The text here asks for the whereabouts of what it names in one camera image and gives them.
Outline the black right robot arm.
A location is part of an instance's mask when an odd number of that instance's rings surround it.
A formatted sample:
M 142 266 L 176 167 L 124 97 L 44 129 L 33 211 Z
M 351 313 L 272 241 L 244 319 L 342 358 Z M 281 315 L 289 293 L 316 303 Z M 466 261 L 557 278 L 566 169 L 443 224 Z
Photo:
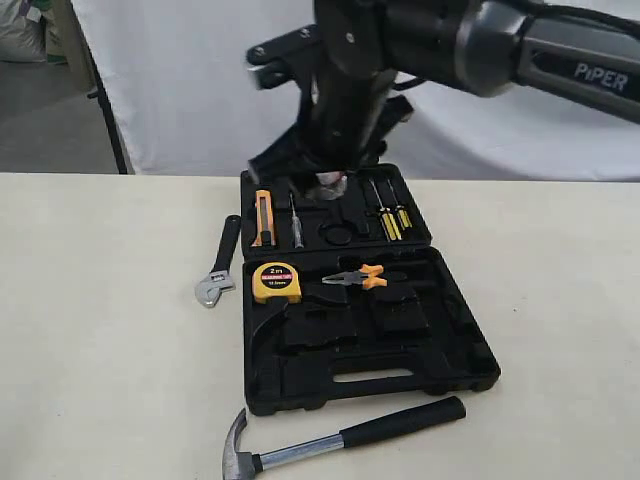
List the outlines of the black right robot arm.
M 313 24 L 250 48 L 257 86 L 294 82 L 293 125 L 249 163 L 259 182 L 376 164 L 435 82 L 478 97 L 529 86 L 639 118 L 639 25 L 542 1 L 318 1 Z

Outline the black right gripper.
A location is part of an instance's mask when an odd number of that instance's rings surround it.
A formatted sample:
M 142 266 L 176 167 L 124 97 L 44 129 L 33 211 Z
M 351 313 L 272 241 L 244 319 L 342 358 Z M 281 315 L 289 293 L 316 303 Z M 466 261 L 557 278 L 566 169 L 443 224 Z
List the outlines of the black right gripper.
M 321 40 L 313 71 L 318 98 L 300 134 L 292 125 L 248 161 L 255 183 L 355 171 L 384 154 L 387 135 L 414 112 L 404 95 L 388 98 L 397 70 L 385 59 L 384 13 L 382 1 L 314 3 Z

